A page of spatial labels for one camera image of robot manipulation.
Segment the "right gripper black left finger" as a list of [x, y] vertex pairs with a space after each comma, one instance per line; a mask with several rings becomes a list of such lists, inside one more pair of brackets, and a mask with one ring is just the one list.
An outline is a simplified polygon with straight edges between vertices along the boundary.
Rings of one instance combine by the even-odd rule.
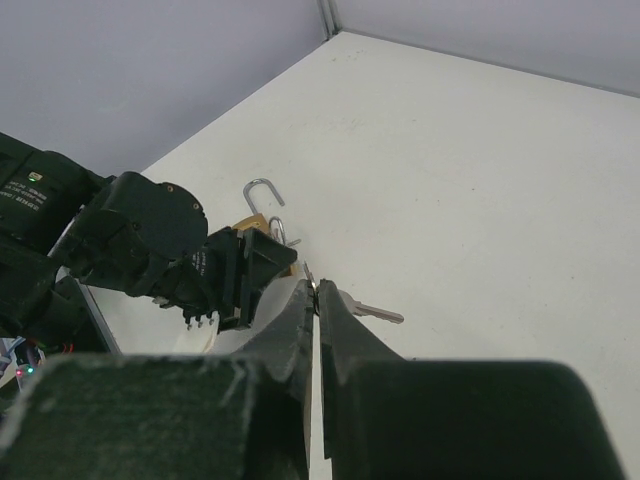
[[313, 319], [302, 280], [281, 313], [227, 355], [46, 363], [2, 424], [2, 477], [307, 478]]

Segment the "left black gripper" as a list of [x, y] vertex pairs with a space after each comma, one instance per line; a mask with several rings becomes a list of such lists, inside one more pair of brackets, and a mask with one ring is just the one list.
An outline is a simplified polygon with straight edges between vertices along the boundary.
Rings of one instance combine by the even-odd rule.
[[298, 259], [298, 253], [255, 229], [226, 229], [217, 270], [219, 332], [249, 329], [265, 289]]

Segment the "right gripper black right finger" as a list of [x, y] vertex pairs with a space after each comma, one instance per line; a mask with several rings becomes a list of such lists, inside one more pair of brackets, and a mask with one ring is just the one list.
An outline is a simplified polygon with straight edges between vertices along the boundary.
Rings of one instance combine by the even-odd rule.
[[594, 399], [550, 361], [409, 360], [319, 284], [324, 453], [337, 479], [620, 479]]

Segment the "large brass padlock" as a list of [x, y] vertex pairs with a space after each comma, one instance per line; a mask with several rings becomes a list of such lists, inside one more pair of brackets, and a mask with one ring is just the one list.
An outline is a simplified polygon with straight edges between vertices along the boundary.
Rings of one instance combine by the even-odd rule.
[[266, 219], [262, 211], [258, 208], [256, 202], [252, 197], [252, 191], [256, 187], [262, 186], [262, 185], [266, 186], [270, 190], [274, 199], [278, 202], [280, 206], [286, 205], [284, 198], [282, 197], [280, 192], [276, 189], [275, 185], [271, 180], [267, 178], [256, 178], [254, 180], [251, 180], [243, 187], [243, 197], [251, 211], [251, 215], [237, 222], [233, 226], [234, 229], [244, 231], [244, 230], [254, 228], [267, 235], [270, 234], [269, 221]]

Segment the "silver key set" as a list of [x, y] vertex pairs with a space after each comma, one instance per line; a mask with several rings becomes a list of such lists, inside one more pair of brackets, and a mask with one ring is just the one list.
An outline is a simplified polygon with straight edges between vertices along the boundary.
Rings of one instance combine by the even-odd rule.
[[[311, 283], [315, 311], [316, 313], [319, 313], [319, 294], [317, 282], [315, 281], [314, 276], [306, 261], [302, 263], [302, 268], [307, 280]], [[338, 293], [343, 303], [346, 305], [347, 309], [352, 315], [360, 317], [372, 316], [393, 324], [401, 324], [404, 322], [404, 317], [399, 313], [364, 304], [361, 301], [355, 300], [349, 293], [343, 290], [338, 290]]]

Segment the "small brass padlock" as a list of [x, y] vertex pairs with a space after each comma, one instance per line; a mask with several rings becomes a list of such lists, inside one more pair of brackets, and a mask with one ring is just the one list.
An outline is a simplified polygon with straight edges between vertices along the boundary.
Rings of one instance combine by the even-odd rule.
[[284, 228], [284, 223], [280, 217], [273, 216], [269, 219], [269, 231], [273, 239], [286, 246], [287, 248], [294, 249], [301, 243], [300, 239], [289, 240]]

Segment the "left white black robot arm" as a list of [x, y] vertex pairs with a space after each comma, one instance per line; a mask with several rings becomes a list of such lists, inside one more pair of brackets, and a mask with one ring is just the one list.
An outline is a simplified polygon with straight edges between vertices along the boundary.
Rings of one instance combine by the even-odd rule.
[[[46, 352], [104, 340], [69, 281], [148, 297], [187, 323], [248, 328], [295, 250], [255, 228], [210, 232], [201, 203], [136, 172], [102, 177], [68, 157], [1, 139], [1, 333]], [[66, 270], [68, 278], [59, 277]]]

